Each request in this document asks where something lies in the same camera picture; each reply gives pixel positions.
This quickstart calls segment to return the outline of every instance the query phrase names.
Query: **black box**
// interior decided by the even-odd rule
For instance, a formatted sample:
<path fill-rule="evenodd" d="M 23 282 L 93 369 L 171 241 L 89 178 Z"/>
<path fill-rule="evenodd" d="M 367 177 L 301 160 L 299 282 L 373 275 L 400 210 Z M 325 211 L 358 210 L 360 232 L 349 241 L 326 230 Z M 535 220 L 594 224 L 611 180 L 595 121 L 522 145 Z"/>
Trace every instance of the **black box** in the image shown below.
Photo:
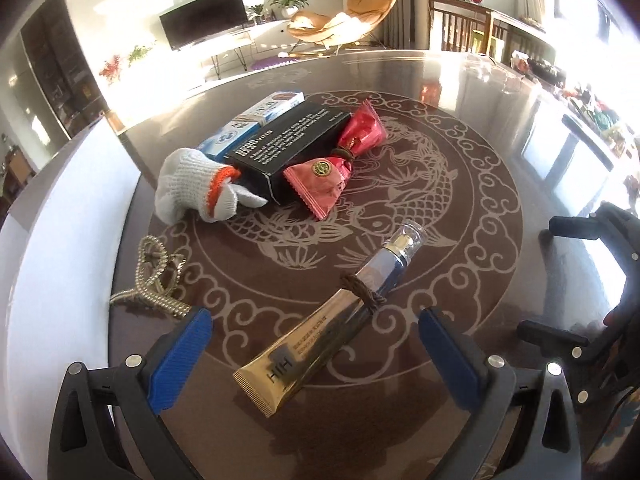
<path fill-rule="evenodd" d="M 239 184 L 282 205 L 295 197 L 282 172 L 328 156 L 350 118 L 340 108 L 303 101 L 228 152 L 225 162 L 242 172 Z"/>

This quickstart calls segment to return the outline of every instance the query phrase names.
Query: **rolled up glove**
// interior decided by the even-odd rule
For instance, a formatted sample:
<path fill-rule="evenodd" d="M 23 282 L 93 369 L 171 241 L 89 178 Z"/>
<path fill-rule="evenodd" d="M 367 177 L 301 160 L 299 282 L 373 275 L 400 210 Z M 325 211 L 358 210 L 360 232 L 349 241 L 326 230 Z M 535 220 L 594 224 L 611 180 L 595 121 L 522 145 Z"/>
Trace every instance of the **rolled up glove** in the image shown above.
<path fill-rule="evenodd" d="M 187 209 L 196 209 L 205 222 L 216 222 L 235 215 L 238 202 L 248 207 L 265 205 L 265 199 L 233 184 L 239 176 L 236 168 L 213 162 L 199 150 L 175 150 L 160 169 L 156 215 L 173 225 Z"/>

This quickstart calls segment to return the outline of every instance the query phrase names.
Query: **gold rope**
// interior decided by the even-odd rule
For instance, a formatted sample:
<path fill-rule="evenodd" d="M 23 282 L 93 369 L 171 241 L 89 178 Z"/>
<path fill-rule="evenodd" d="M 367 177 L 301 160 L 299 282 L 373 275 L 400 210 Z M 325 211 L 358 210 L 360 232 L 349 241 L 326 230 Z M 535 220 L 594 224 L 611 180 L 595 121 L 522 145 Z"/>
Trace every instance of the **gold rope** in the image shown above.
<path fill-rule="evenodd" d="M 145 264 L 147 256 L 158 259 L 158 265 L 152 266 L 152 272 L 145 278 Z M 111 296 L 110 304 L 121 300 L 141 300 L 149 306 L 160 308 L 175 317 L 184 317 L 191 309 L 191 305 L 183 303 L 171 297 L 171 293 L 178 285 L 182 275 L 182 268 L 186 260 L 181 254 L 169 254 L 164 244 L 155 236 L 147 235 L 140 240 L 138 245 L 138 264 L 136 265 L 135 288 L 118 292 Z M 171 264 L 174 272 L 168 285 L 162 285 L 161 276 Z"/>

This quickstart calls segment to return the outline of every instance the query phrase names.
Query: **black tv screen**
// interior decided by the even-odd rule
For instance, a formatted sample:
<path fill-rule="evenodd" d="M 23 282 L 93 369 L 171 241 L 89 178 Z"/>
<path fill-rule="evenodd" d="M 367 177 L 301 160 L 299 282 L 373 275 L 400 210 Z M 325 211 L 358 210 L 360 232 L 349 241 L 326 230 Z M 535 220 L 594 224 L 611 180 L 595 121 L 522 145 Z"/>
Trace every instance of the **black tv screen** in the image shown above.
<path fill-rule="evenodd" d="M 195 0 L 160 16 L 172 50 L 246 21 L 242 0 Z"/>

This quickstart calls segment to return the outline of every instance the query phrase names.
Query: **brown string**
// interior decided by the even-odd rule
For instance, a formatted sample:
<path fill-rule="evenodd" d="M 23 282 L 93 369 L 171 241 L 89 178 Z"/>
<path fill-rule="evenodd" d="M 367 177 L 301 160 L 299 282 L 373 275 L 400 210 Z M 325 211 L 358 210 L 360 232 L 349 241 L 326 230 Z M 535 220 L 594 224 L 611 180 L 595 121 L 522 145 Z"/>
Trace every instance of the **brown string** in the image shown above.
<path fill-rule="evenodd" d="M 344 160 L 348 160 L 349 162 L 353 162 L 353 159 L 355 159 L 355 157 L 353 156 L 353 153 L 351 153 L 351 150 L 343 146 L 338 146 L 332 149 L 331 155 L 339 156 L 340 158 L 343 158 Z"/>
<path fill-rule="evenodd" d="M 360 298 L 372 314 L 386 301 L 383 296 L 371 290 L 355 274 L 342 274 L 340 288 L 344 288 Z"/>

